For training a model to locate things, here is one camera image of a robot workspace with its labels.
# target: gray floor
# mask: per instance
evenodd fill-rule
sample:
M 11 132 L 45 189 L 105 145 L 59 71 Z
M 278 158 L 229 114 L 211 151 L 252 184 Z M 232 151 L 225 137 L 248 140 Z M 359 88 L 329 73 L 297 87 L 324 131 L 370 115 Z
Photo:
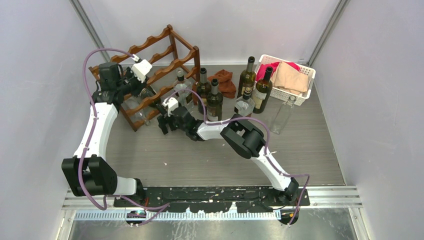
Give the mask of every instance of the gray floor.
M 233 72 L 232 80 L 238 83 L 244 68 L 221 65 L 208 66 L 207 70 L 209 76 L 226 69 Z M 159 89 L 173 79 L 174 76 L 167 76 L 154 87 Z M 234 114 L 234 104 L 235 99 L 224 98 L 223 119 Z M 280 100 L 270 97 L 265 111 L 252 117 L 269 125 L 280 104 Z M 196 109 L 192 112 L 201 118 Z M 295 108 L 283 132 L 271 133 L 269 149 L 276 152 L 273 156 L 288 173 L 309 173 L 310 185 L 344 185 L 315 88 L 310 98 Z M 118 115 L 109 136 L 106 160 L 119 176 L 139 178 L 145 186 L 270 184 L 253 162 L 238 156 L 224 140 L 194 142 L 179 130 L 163 135 L 156 119 L 134 132 L 124 117 Z

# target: dark wine bottle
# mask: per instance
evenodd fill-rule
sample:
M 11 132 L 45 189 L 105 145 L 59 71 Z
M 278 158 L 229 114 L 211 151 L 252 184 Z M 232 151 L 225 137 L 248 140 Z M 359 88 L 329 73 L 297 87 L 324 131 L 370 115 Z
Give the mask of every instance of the dark wine bottle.
M 247 60 L 247 68 L 240 74 L 240 81 L 238 82 L 237 98 L 240 98 L 245 92 L 245 88 L 253 88 L 255 85 L 256 73 L 252 70 L 255 63 L 255 57 L 250 56 Z
M 211 92 L 211 89 L 211 83 L 208 81 L 208 78 L 206 76 L 206 68 L 202 67 L 200 68 L 200 81 L 197 85 L 197 94 L 201 97 L 201 99 L 199 99 L 199 102 L 197 103 L 197 107 L 201 114 L 203 114 L 203 107 L 200 101 L 203 101 L 205 107 L 208 105 L 208 101 L 206 101 L 206 98 Z
M 273 89 L 273 83 L 270 81 L 271 74 L 273 73 L 272 67 L 267 67 L 265 70 L 265 76 L 257 81 L 256 87 L 253 91 L 252 99 L 254 101 L 254 114 L 260 114 L 264 111 L 267 106 L 268 99 Z
M 218 90 L 218 79 L 212 80 L 212 89 L 207 95 L 207 119 L 209 121 L 221 121 L 223 119 L 223 94 Z

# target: transparent bottle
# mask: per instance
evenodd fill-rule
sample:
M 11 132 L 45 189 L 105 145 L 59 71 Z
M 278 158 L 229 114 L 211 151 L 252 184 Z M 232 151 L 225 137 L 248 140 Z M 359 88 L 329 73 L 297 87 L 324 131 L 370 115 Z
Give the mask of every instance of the transparent bottle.
M 237 98 L 235 100 L 234 112 L 236 114 L 240 114 L 243 117 L 250 117 L 253 112 L 253 108 L 255 107 L 255 102 L 251 99 L 252 88 L 245 87 L 243 96 Z
M 140 105 L 141 102 L 142 102 L 142 99 L 140 99 L 139 97 L 131 96 L 130 98 L 128 98 L 124 102 L 124 105 L 126 105 L 125 108 L 127 108 L 127 109 L 135 109 L 135 108 L 137 108 Z M 149 126 L 150 125 L 150 120 L 147 119 L 146 116 L 147 116 L 147 114 L 146 114 L 146 108 L 143 108 L 140 111 L 136 112 L 134 115 L 130 116 L 129 118 L 134 123 L 143 120 L 144 121 L 144 124 L 146 126 Z
M 181 89 L 192 89 L 192 82 L 184 77 L 184 72 L 181 68 L 176 70 L 176 83 L 173 89 L 174 91 Z M 177 100 L 181 106 L 185 107 L 189 111 L 194 107 L 193 97 L 190 91 L 180 91 L 176 95 Z
M 290 116 L 293 113 L 293 110 L 295 108 L 295 102 L 296 97 L 295 96 L 289 96 L 287 101 L 284 101 L 281 106 L 279 107 L 279 110 L 277 112 L 277 115 L 274 117 L 271 127 L 269 128 L 271 132 L 275 134 L 280 134 L 283 128 L 286 126 L 287 122 L 290 119 Z

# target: white basket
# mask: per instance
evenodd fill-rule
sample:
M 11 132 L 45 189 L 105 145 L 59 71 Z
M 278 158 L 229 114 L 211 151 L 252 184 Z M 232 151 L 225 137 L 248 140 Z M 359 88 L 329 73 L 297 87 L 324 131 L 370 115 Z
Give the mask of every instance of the white basket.
M 276 58 L 270 55 L 266 55 L 263 54 L 262 56 L 260 56 L 259 59 L 259 63 L 256 66 L 256 69 L 254 70 L 255 73 L 258 73 L 259 67 L 261 66 L 261 64 L 270 64 L 270 63 L 275 63 L 275 62 L 288 62 L 286 60 L 280 59 L 280 58 Z M 276 87 L 272 88 L 271 91 L 271 97 L 276 98 L 276 99 L 280 99 L 283 101 L 287 101 L 289 99 L 289 96 L 295 96 L 296 97 L 296 102 L 294 103 L 297 106 L 302 105 L 302 103 L 309 98 L 309 96 L 311 95 L 311 90 L 312 90 L 312 86 L 314 85 L 314 79 L 315 79 L 315 69 L 307 67 L 307 66 L 302 66 L 300 64 L 297 64 L 300 67 L 300 72 L 307 75 L 308 76 L 308 90 L 307 93 L 301 93 L 301 95 L 296 95 L 281 89 L 278 89 Z

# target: beige cloth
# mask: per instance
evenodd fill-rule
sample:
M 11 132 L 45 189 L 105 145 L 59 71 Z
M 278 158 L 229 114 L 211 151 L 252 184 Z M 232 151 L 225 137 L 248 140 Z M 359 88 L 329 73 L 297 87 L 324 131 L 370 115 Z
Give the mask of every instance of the beige cloth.
M 308 76 L 283 61 L 271 76 L 271 82 L 274 87 L 296 95 L 308 91 Z

